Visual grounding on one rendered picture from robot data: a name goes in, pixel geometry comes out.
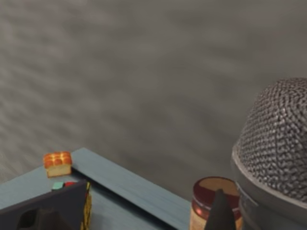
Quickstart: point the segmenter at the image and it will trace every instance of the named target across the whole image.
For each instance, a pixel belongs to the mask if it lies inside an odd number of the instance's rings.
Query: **bread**
[[[53,152],[44,156],[44,167],[48,178],[71,174],[71,165],[70,152]]]

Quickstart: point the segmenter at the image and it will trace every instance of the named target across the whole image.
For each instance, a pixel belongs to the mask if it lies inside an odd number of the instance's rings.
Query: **glass jar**
[[[205,177],[198,180],[193,187],[189,230],[204,229],[214,201],[215,191],[218,189],[223,189],[234,212],[236,229],[241,229],[242,220],[238,207],[239,193],[236,189],[236,184],[232,180],[223,177]]]

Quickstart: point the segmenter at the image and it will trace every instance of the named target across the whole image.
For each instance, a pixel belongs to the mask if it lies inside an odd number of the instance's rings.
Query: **gray carpet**
[[[307,72],[305,0],[0,0],[0,182],[87,147],[190,199],[255,94]]]

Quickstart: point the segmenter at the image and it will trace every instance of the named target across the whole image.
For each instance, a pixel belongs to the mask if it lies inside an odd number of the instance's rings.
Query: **table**
[[[92,183],[92,230],[187,230],[190,202],[91,152],[72,153],[73,173],[48,179],[44,167],[0,185],[0,209],[50,191],[56,181]]]

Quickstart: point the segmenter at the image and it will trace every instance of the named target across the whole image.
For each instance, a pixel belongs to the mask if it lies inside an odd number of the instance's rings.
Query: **microphone grille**
[[[260,183],[307,202],[307,79],[280,80],[264,89],[235,148]]]

